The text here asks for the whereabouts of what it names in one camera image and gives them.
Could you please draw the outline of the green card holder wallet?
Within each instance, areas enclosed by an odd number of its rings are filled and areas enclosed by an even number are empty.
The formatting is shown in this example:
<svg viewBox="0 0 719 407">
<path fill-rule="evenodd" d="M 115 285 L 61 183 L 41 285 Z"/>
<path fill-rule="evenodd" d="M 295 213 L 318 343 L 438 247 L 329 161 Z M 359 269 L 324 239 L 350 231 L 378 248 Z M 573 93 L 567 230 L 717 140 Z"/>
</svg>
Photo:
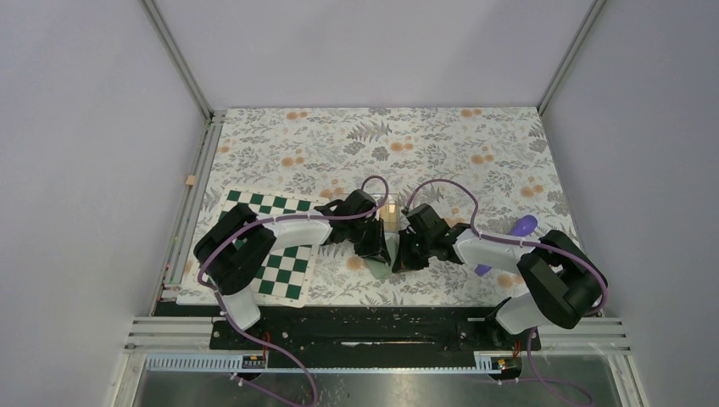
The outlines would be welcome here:
<svg viewBox="0 0 719 407">
<path fill-rule="evenodd" d="M 385 236 L 387 251 L 390 261 L 384 263 L 378 259 L 365 259 L 365 266 L 376 280 L 382 280 L 389 277 L 393 273 L 393 266 L 398 257 L 399 252 L 399 234 L 389 233 Z"/>
</svg>

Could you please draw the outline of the clear box with orange blocks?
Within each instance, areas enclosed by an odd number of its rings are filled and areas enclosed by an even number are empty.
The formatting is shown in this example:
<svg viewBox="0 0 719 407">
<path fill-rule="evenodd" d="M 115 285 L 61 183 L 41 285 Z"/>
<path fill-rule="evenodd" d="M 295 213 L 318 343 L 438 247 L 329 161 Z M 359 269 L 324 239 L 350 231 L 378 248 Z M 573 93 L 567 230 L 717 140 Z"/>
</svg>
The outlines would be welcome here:
<svg viewBox="0 0 719 407">
<path fill-rule="evenodd" d="M 350 192 L 344 192 L 340 194 L 332 195 L 332 199 L 346 199 Z M 372 197 L 379 203 L 383 198 L 383 192 L 371 193 L 368 192 L 369 196 Z M 382 220 L 385 232 L 397 233 L 401 229 L 401 203 L 399 195 L 394 192 L 390 192 L 387 195 L 385 204 L 376 212 L 376 218 Z"/>
</svg>

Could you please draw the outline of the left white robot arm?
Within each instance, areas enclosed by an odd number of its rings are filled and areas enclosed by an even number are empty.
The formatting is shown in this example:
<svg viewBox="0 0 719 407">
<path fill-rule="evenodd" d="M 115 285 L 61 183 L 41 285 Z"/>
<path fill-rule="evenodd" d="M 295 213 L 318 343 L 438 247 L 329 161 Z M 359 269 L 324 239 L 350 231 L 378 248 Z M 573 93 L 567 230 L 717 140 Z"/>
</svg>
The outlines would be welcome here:
<svg viewBox="0 0 719 407">
<path fill-rule="evenodd" d="M 360 258 L 390 265 L 383 223 L 376 216 L 379 206 L 368 193 L 354 190 L 346 198 L 293 214 L 260 214 L 246 203 L 232 207 L 193 249 L 232 324 L 231 338 L 242 348 L 262 340 L 264 328 L 250 285 L 276 250 L 349 242 Z"/>
</svg>

